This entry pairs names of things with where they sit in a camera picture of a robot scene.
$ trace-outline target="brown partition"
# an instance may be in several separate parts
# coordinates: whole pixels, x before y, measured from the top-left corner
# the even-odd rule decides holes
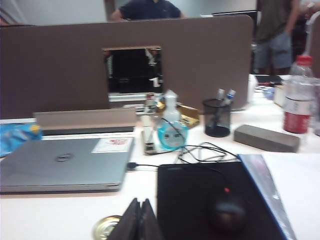
[[[102,48],[161,46],[164,88],[202,109],[217,90],[247,103],[248,16],[25,26],[1,31],[1,119],[109,106]]]

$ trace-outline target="shorts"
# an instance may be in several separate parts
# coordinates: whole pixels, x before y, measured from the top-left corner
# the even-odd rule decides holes
[[[283,31],[268,41],[258,43],[254,51],[254,67],[290,68],[292,64],[291,36]]]

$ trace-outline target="laptop lid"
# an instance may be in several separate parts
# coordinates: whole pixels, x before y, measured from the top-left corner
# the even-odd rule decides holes
[[[28,141],[1,161],[1,192],[116,191],[133,144],[133,137]]]

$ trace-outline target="cable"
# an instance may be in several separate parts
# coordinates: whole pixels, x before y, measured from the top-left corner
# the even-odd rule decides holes
[[[186,141],[185,137],[183,136],[183,134],[181,134],[179,129],[177,129],[171,122],[169,122],[165,118],[162,117],[161,119],[166,121],[182,137],[183,142]],[[230,191],[230,189],[229,189],[229,181],[226,178],[226,176],[221,171],[206,166],[206,163],[219,163],[219,162],[225,162],[225,161],[231,161],[231,160],[238,160],[239,158],[238,158],[237,155],[235,155],[232,152],[227,151],[227,150],[225,150],[225,149],[223,149],[223,148],[221,148],[221,147],[219,147],[219,146],[217,146],[217,145],[215,145],[215,144],[213,144],[211,142],[202,142],[199,145],[182,145],[182,146],[179,146],[179,147],[177,147],[175,149],[172,149],[172,150],[169,150],[169,151],[154,152],[154,153],[145,152],[145,154],[152,156],[152,155],[159,155],[159,154],[167,154],[167,153],[171,153],[171,152],[174,152],[174,151],[177,151],[177,150],[180,150],[180,152],[179,152],[179,154],[177,156],[177,159],[180,160],[181,162],[186,163],[186,164],[190,164],[190,165],[194,165],[194,166],[197,166],[197,167],[200,167],[200,168],[204,168],[204,169],[207,169],[207,170],[210,170],[210,171],[213,171],[215,173],[220,174],[222,176],[222,178],[223,178],[223,181],[224,181],[224,190],[226,192]],[[215,156],[211,156],[211,157],[207,157],[205,159],[201,159],[201,157],[196,157],[192,153],[194,150],[198,150],[198,155],[199,156],[201,155],[201,151],[202,150],[213,151],[213,152],[216,153],[216,155]],[[189,161],[186,161],[183,158],[185,154],[191,155],[192,158],[197,161],[197,163],[191,163]],[[234,156],[234,158],[227,158],[226,159],[226,156],[228,154]],[[172,168],[171,166],[158,166],[158,165],[152,165],[152,164],[138,164],[136,162],[129,162],[127,164],[127,168],[129,170],[133,170],[138,166],[147,166],[147,167],[155,167],[155,168]]]
[[[134,170],[136,167],[139,167],[139,166],[147,166],[147,167],[155,167],[155,168],[165,168],[165,169],[170,168],[169,166],[159,166],[159,165],[152,165],[152,164],[139,164],[139,163],[136,163],[136,162],[128,162],[127,165],[126,165],[126,168],[127,168],[128,170]]]

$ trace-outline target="computer mouse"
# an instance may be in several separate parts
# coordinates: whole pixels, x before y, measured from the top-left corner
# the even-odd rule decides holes
[[[237,232],[246,224],[245,201],[225,188],[221,192],[211,192],[208,198],[208,218],[210,224],[223,232]]]

